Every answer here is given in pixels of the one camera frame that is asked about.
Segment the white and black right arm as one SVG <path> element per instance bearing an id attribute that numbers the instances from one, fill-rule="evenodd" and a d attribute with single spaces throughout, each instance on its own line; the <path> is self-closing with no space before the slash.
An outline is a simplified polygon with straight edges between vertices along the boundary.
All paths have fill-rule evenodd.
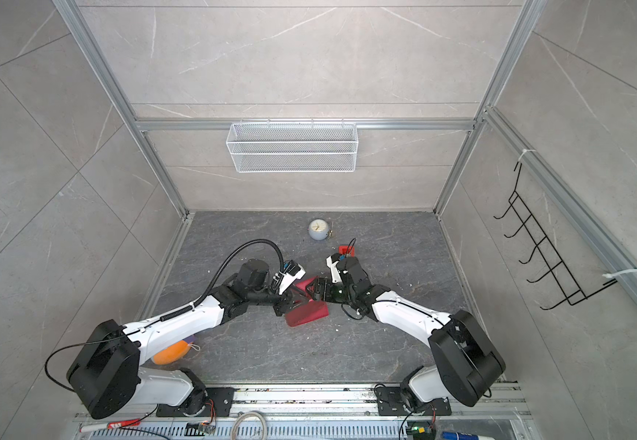
<path id="1" fill-rule="evenodd" d="M 443 313 L 406 300 L 386 286 L 335 284 L 316 278 L 307 287 L 314 300 L 347 305 L 354 318 L 393 326 L 430 348 L 434 364 L 419 367 L 400 383 L 400 400 L 410 412 L 454 399 L 473 407 L 489 394 L 507 365 L 474 316 Z"/>

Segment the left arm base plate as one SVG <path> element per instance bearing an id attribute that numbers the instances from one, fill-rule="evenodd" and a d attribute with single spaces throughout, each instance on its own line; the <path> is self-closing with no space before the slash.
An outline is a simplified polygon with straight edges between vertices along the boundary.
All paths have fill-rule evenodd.
<path id="1" fill-rule="evenodd" d="M 186 417 L 229 417 L 235 390 L 230 387 L 206 388 L 203 395 L 192 398 Z"/>

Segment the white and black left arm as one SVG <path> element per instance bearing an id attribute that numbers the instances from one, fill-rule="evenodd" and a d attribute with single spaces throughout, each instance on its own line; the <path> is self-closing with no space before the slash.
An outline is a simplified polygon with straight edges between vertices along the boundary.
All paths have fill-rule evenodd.
<path id="1" fill-rule="evenodd" d="M 271 274 L 263 260 L 248 260 L 223 281 L 224 269 L 253 245 L 267 245 L 274 251 L 277 273 Z M 76 344 L 78 355 L 65 381 L 55 383 L 76 394 L 95 420 L 112 416 L 128 404 L 154 404 L 184 416 L 201 414 L 210 408 L 210 399 L 196 374 L 188 368 L 148 369 L 146 362 L 173 344 L 243 315 L 251 304 L 270 305 L 278 316 L 287 313 L 293 306 L 289 290 L 305 274 L 294 260 L 285 260 L 275 242 L 250 240 L 223 260 L 197 299 L 142 321 L 98 324 L 87 341 Z"/>

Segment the dark red wrapping paper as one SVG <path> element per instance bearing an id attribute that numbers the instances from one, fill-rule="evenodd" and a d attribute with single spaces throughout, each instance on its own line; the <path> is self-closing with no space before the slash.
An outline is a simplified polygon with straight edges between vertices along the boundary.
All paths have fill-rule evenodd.
<path id="1" fill-rule="evenodd" d="M 303 326 L 327 317 L 329 307 L 324 297 L 329 289 L 331 282 L 323 277 L 313 277 L 290 286 L 293 302 L 291 309 L 285 314 L 287 324 L 290 327 Z"/>

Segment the red tape dispenser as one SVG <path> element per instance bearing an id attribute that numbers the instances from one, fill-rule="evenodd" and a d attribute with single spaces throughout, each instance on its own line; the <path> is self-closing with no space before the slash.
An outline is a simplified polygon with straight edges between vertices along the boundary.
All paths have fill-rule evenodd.
<path id="1" fill-rule="evenodd" d="M 350 257 L 354 257 L 355 256 L 355 248 L 353 246 L 340 246 L 339 247 L 339 254 L 341 256 L 350 256 Z"/>

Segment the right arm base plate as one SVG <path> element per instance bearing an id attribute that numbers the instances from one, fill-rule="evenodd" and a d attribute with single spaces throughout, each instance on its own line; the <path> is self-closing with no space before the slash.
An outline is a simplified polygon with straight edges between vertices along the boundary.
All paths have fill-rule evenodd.
<path id="1" fill-rule="evenodd" d="M 438 398 L 428 403 L 419 401 L 413 392 L 397 386 L 378 383 L 373 387 L 380 416 L 398 416 L 408 414 L 431 414 L 450 416 L 452 407 L 448 398 Z"/>

